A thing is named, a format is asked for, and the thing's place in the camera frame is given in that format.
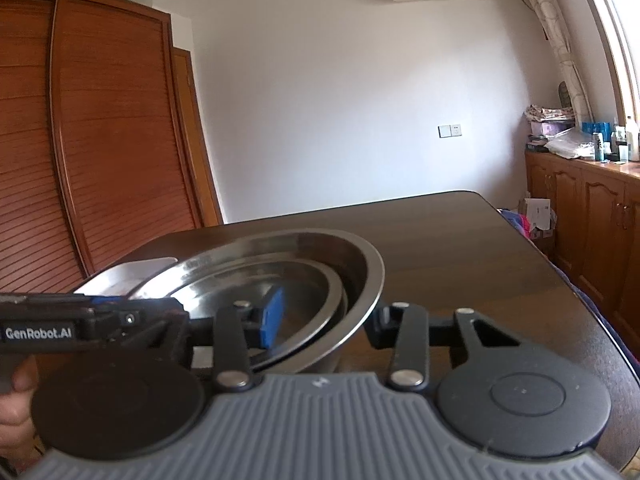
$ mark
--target light switch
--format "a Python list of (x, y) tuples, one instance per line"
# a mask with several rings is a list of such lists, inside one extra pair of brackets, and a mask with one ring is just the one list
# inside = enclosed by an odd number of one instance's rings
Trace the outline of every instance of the light switch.
[(448, 124), (445, 124), (444, 126), (438, 126), (438, 134), (440, 135), (441, 139), (444, 139), (444, 137), (450, 137), (451, 126), (449, 126)]

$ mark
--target wardrobe door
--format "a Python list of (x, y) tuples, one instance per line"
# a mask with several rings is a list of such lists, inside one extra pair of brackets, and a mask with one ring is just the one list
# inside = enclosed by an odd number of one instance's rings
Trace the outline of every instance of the wardrobe door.
[(168, 22), (59, 0), (54, 31), (54, 134), (90, 270), (200, 226), (175, 113)]
[(52, 161), (53, 0), (0, 0), (0, 290), (63, 292), (82, 281)]

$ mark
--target stainless steel bowl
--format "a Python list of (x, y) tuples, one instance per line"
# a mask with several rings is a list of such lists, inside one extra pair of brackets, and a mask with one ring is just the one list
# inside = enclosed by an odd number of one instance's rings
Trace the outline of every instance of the stainless steel bowl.
[(256, 369), (294, 373), (335, 367), (335, 351), (375, 307), (384, 282), (380, 254), (362, 238), (333, 230), (288, 230), (240, 238), (152, 277), (131, 299), (173, 296), (192, 317), (216, 304), (259, 297), (283, 285), (278, 344), (252, 358)]

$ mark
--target cardboard box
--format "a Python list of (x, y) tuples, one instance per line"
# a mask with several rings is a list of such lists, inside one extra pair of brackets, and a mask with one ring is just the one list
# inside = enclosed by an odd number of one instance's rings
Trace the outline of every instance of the cardboard box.
[(549, 233), (548, 237), (540, 237), (532, 240), (538, 250), (543, 253), (549, 260), (553, 260), (556, 254), (556, 235), (553, 230), (539, 231), (541, 233)]
[(527, 217), (531, 231), (534, 228), (551, 229), (551, 200), (548, 198), (523, 198), (518, 204), (518, 213)]

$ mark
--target human hand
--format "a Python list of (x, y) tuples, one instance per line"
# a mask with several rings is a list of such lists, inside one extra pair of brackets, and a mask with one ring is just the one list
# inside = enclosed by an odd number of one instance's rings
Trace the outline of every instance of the human hand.
[(17, 470), (24, 470), (40, 457), (34, 448), (31, 397), (38, 386), (34, 356), (27, 357), (12, 375), (14, 390), (0, 395), (0, 456)]

